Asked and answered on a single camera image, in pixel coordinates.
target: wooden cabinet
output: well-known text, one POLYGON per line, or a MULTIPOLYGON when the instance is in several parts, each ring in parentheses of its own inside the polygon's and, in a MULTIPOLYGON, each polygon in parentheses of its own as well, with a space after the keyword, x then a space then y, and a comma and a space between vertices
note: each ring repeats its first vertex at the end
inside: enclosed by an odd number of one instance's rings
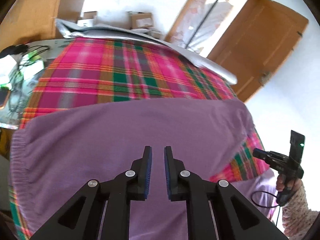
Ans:
POLYGON ((56 38, 56 17, 76 22, 84 0, 16 0, 0 25, 0 51, 10 45, 56 38))
POLYGON ((238 78, 240 100, 251 97, 292 52, 308 20, 271 0, 248 0, 208 59, 238 78))

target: black handheld device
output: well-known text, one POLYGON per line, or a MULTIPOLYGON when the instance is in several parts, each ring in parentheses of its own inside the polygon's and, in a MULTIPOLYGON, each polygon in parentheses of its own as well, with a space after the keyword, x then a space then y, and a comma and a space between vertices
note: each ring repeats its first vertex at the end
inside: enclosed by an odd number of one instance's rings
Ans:
POLYGON ((294 195, 294 191, 291 190, 287 185, 291 180, 302 179, 303 169, 300 166, 302 153, 304 148, 305 136, 291 130, 290 138, 290 152, 289 156, 277 153, 277 152, 266 152, 255 148, 253 156, 264 160, 270 167, 283 174, 285 176, 285 188, 282 192, 279 192, 276 198, 276 202, 279 206, 284 206, 294 195))

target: plaid blanket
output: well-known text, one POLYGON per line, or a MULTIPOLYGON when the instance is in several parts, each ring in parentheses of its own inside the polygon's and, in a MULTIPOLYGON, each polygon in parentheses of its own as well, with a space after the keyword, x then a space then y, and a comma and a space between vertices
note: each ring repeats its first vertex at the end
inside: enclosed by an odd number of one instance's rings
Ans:
MULTIPOLYGON (((144 98, 223 100, 235 96, 221 77, 194 67, 169 49, 141 42, 77 38, 39 79, 20 128, 43 114, 97 103, 144 98)), ((269 166, 252 157, 256 147, 263 146, 254 132, 231 163, 210 180, 233 182, 262 174, 269 166)), ((10 187, 9 192, 18 235, 22 240, 29 239, 32 233, 14 188, 10 187)))

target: black cable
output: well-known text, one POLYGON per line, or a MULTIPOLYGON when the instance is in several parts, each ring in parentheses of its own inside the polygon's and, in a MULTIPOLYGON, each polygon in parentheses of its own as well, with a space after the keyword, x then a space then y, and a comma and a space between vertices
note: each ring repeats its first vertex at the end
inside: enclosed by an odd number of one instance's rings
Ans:
POLYGON ((278 212, 278 217, 277 217, 277 222, 276 222, 276 226, 278 225, 278 219, 279 219, 279 215, 280 215, 280 207, 279 207, 279 212, 278 212))
POLYGON ((46 46, 46 45, 35 45, 35 46, 31 46, 31 47, 29 47, 29 49, 32 49, 32 48, 35 48, 35 47, 37 47, 37 48, 42 48, 42 47, 46 47, 46 48, 48 48, 48 49, 50 49, 50 47, 49 46, 46 46))
POLYGON ((269 195, 271 195, 271 196, 273 196, 273 197, 275 197, 275 198, 277 197, 276 195, 273 195, 272 193, 267 192, 267 191, 264 191, 264 190, 254 191, 254 192, 252 192, 252 194, 251 194, 251 201, 252 201, 252 203, 255 204, 257 207, 261 207, 261 208, 276 208, 276 207, 279 206, 279 205, 276 205, 276 206, 261 206, 261 205, 257 204, 257 203, 253 200, 253 195, 256 194, 256 193, 258 193, 258 192, 262 192, 262 193, 269 194, 269 195))
MULTIPOLYGON (((40 55, 41 53, 43 53, 43 52, 45 52, 45 51, 48 51, 48 50, 49 50, 49 49, 43 49, 43 50, 37 52, 36 54, 32 55, 32 56, 29 58, 28 61, 31 61, 34 57, 36 57, 36 56, 40 55)), ((24 63, 24 64, 23 64, 23 67, 31 66, 31 65, 33 65, 34 63, 36 63, 37 61, 39 61, 39 59, 36 60, 36 61, 33 61, 33 62, 31 62, 30 64, 27 64, 27 65, 26 65, 26 63, 24 63)))
POLYGON ((28 51, 28 46, 25 45, 25 44, 20 44, 20 45, 12 45, 12 46, 9 46, 5 49, 3 49, 1 52, 0 52, 0 58, 4 58, 8 55, 18 55, 18 54, 21 54, 21 53, 25 53, 28 51))
MULTIPOLYGON (((292 188, 291 188, 290 193, 292 193, 292 190, 293 190, 294 186, 296 185, 296 181, 297 181, 297 178, 294 179, 294 183, 293 183, 293 186, 292 186, 292 188)), ((262 192, 262 193, 269 194, 269 195, 271 195, 271 196, 273 196, 273 197, 275 197, 275 198, 277 197, 276 195, 273 195, 272 193, 267 192, 267 191, 264 191, 264 190, 254 191, 254 192, 252 192, 250 198, 251 198, 252 203, 255 204, 257 207, 260 207, 260 208, 277 208, 277 207, 279 206, 279 205, 276 205, 276 206, 261 206, 261 205, 257 204, 257 203, 253 200, 253 195, 256 194, 256 193, 258 193, 258 192, 262 192)), ((276 226, 278 225, 279 215, 280 215, 280 207, 279 207, 279 212, 278 212, 278 217, 277 217, 276 226)))

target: wooden door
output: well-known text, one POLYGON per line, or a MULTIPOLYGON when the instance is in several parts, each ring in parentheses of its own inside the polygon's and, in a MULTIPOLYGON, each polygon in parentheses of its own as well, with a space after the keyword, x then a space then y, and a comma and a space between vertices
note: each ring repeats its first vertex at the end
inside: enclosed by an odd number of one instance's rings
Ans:
POLYGON ((237 76, 232 88, 245 102, 293 51, 307 24, 282 4, 248 0, 207 58, 237 76))

